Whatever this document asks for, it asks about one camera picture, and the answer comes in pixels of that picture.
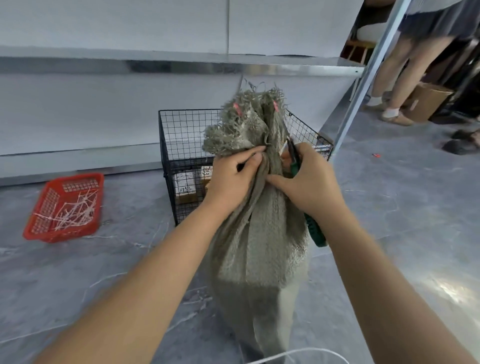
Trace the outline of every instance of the gray skirt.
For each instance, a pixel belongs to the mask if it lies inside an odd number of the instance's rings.
[[[462,0],[436,12],[407,15],[398,30],[408,38],[424,39],[453,36],[468,39],[480,23],[480,0]]]

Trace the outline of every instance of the red plastic basket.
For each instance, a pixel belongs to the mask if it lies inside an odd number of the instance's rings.
[[[41,240],[46,243],[57,243],[93,234],[97,231],[100,224],[103,181],[103,174],[88,173],[56,178],[47,182],[25,226],[24,238],[27,240]],[[96,192],[96,203],[93,219],[81,226],[58,229],[58,222],[51,218],[57,216],[60,210],[65,209],[66,203],[76,203],[82,194],[94,192]]]

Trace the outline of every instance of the gray woven sack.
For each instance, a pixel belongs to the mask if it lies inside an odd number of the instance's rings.
[[[265,356],[288,349],[308,266],[303,213],[265,183],[268,173],[283,173],[279,151],[288,133],[282,96],[277,88],[237,94],[224,106],[222,124],[206,129],[203,146],[228,156],[267,145],[247,196],[216,232],[204,262],[224,318],[239,340]]]

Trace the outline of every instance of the black wire basket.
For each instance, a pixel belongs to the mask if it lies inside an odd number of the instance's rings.
[[[222,109],[160,110],[158,124],[163,176],[175,224],[178,225],[203,201],[214,156],[202,150],[208,125],[221,122]],[[333,141],[317,133],[287,111],[285,124],[295,143],[307,142],[330,158]]]

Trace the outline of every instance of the gray marble floor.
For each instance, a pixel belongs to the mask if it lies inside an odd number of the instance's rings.
[[[342,112],[334,112],[325,132],[335,134]],[[480,359],[480,157],[439,150],[447,131],[431,123],[402,128],[359,113],[335,169],[363,226]],[[0,189],[1,363],[30,363],[174,225],[162,172],[148,171],[106,177],[103,225],[94,236],[52,245],[25,241],[22,230],[41,187]],[[372,363],[329,248],[312,255],[291,348],[328,348],[351,363]],[[322,353],[292,360],[341,362]],[[244,362],[200,275],[153,362]]]

